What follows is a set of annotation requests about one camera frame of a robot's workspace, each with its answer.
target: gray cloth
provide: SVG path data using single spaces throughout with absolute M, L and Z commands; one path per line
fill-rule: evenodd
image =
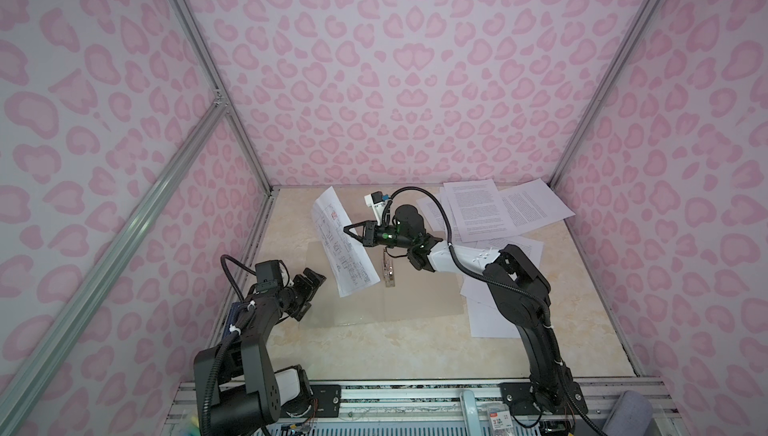
M 643 436 L 654 418 L 654 409 L 640 393 L 626 391 L 610 410 L 603 432 L 608 436 Z

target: marble tabletop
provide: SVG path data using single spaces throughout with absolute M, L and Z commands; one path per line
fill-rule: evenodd
M 387 194 L 398 187 L 334 189 L 350 219 L 358 222 L 372 218 L 363 201 L 365 194 Z M 424 187 L 438 191 L 438 186 Z M 279 191 L 257 261 L 283 259 L 292 275 L 304 269 L 307 245 L 318 240 L 310 208 L 325 189 Z M 423 195 L 418 192 L 401 193 L 392 213 L 398 205 L 414 204 L 420 197 Z M 557 222 L 524 236 L 544 242 L 540 269 L 552 285 L 552 323 L 573 375 L 633 376 L 627 355 L 565 224 Z M 301 364 L 313 380 L 526 378 L 530 373 L 520 339 L 470 335 L 466 307 L 464 314 L 456 316 L 333 328 L 301 328 L 288 319 L 274 327 L 267 349 L 275 369 Z

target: printed document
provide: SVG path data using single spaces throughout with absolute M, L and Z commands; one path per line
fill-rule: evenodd
M 520 234 L 493 180 L 447 182 L 448 204 L 456 217 L 458 234 L 464 242 L 509 238 Z
M 514 234 L 537 230 L 574 215 L 542 180 L 513 186 L 498 194 L 517 227 Z
M 328 188 L 312 205 L 312 220 L 336 277 L 339 296 L 349 296 L 379 282 L 379 275 L 366 249 L 359 241 L 344 234 L 344 226 L 352 222 L 333 187 Z

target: pink leopard print wall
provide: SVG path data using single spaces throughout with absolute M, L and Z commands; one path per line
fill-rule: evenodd
M 766 29 L 766 0 L 668 0 L 562 191 L 693 436 L 768 428 Z
M 222 121 L 20 436 L 156 434 L 207 342 L 264 194 Z
M 274 184 L 547 178 L 641 0 L 190 0 Z
M 0 392 L 212 101 L 166 0 L 0 0 Z

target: stack of papers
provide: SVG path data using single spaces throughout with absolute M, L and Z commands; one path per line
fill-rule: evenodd
M 503 249 L 514 244 L 536 267 L 542 262 L 544 244 L 520 235 L 574 215 L 542 180 L 504 191 L 498 191 L 493 180 L 447 182 L 436 198 L 446 211 L 453 244 L 477 249 Z M 434 201 L 421 198 L 416 203 L 433 230 L 446 230 Z M 487 284 L 465 276 L 462 296 L 467 299 L 472 336 L 520 337 L 517 328 L 496 308 Z

